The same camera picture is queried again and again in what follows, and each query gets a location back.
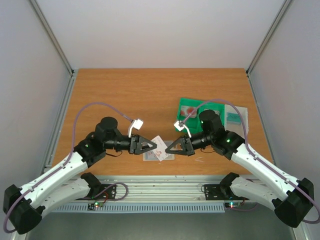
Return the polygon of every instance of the wooden tabletop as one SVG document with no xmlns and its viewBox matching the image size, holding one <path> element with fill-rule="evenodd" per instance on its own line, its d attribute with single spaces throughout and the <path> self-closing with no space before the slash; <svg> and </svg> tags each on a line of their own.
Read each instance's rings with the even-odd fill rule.
<svg viewBox="0 0 320 240">
<path fill-rule="evenodd" d="M 249 143 L 265 158 L 271 155 L 260 122 L 252 91 L 242 68 L 156 68 L 80 69 L 64 120 L 53 165 L 71 147 L 72 125 L 77 112 L 91 102 L 105 102 L 131 117 L 144 121 L 137 133 L 147 139 L 160 135 L 176 140 L 176 120 L 180 98 L 209 100 L 221 98 L 248 108 Z M 83 111 L 76 126 L 76 144 L 94 131 L 103 117 L 118 120 L 118 129 L 127 134 L 129 121 L 111 109 L 94 105 Z M 248 174 L 243 167 L 216 153 L 196 151 L 192 156 L 176 155 L 175 160 L 143 161 L 142 155 L 123 152 L 106 156 L 87 172 L 95 175 L 225 175 Z"/>
</svg>

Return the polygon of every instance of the wooden table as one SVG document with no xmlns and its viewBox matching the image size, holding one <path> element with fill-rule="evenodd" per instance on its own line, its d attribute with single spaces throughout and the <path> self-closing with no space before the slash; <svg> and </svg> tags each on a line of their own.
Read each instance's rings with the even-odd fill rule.
<svg viewBox="0 0 320 240">
<path fill-rule="evenodd" d="M 173 123 L 180 98 L 209 100 L 221 98 L 248 108 L 249 143 L 265 158 L 271 155 L 245 70 L 241 68 L 157 68 L 80 69 L 64 120 L 53 164 L 61 161 L 71 147 L 72 124 L 80 108 L 91 102 L 105 102 L 132 119 L 144 121 L 135 133 L 152 139 L 176 140 Z M 76 126 L 76 144 L 94 131 L 103 117 L 118 120 L 118 129 L 127 134 L 129 122 L 104 106 L 84 110 Z M 87 170 L 95 175 L 225 175 L 248 174 L 241 166 L 216 153 L 176 155 L 175 160 L 143 161 L 142 155 L 124 152 L 105 157 Z"/>
</svg>

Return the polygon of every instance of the perforated metal strip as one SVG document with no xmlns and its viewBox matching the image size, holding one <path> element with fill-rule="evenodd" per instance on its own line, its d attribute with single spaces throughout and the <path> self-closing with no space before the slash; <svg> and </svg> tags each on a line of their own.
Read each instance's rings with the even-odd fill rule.
<svg viewBox="0 0 320 240">
<path fill-rule="evenodd" d="M 58 207 L 55 213 L 224 213 L 223 203 L 107 203 L 102 207 L 88 209 L 87 203 L 68 203 Z"/>
</svg>

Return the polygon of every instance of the white wall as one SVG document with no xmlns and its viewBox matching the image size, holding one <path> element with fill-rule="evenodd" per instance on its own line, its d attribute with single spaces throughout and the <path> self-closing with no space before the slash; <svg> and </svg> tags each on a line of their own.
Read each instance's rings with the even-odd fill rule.
<svg viewBox="0 0 320 240">
<path fill-rule="evenodd" d="M 27 0 L 0 6 L 0 206 L 40 173 L 68 72 Z M 2 231 L 0 214 L 0 239 Z"/>
<path fill-rule="evenodd" d="M 247 68 L 284 0 L 38 0 L 74 69 Z"/>
<path fill-rule="evenodd" d="M 276 163 L 315 185 L 320 204 L 320 1 L 293 1 L 251 75 Z M 313 211 L 307 219 L 315 220 Z M 320 226 L 308 225 L 313 239 Z"/>
</svg>

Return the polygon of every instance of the green container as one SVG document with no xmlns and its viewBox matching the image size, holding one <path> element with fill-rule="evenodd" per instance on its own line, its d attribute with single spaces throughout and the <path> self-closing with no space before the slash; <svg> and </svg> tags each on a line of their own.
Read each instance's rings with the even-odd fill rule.
<svg viewBox="0 0 320 240">
<path fill-rule="evenodd" d="M 201 100 L 194 100 L 194 99 L 189 99 L 189 98 L 181 98 L 180 99 L 180 103 L 179 103 L 179 109 L 176 115 L 176 119 L 179 121 L 184 120 L 186 117 L 181 115 L 181 106 L 189 106 L 189 107 L 197 107 L 200 104 L 202 104 L 204 101 Z M 201 106 L 196 113 L 196 117 L 195 118 L 189 118 L 185 125 L 189 128 L 190 133 L 192 134 L 196 134 L 199 132 L 202 132 L 202 128 L 201 128 L 201 123 L 199 120 L 199 114 L 201 112 L 203 112 L 204 110 L 213 110 L 213 111 L 218 111 L 219 115 L 220 115 L 220 119 L 222 124 L 225 126 L 225 105 L 221 104 L 221 103 L 215 103 L 215 102 L 209 102 L 206 103 L 205 105 Z"/>
</svg>

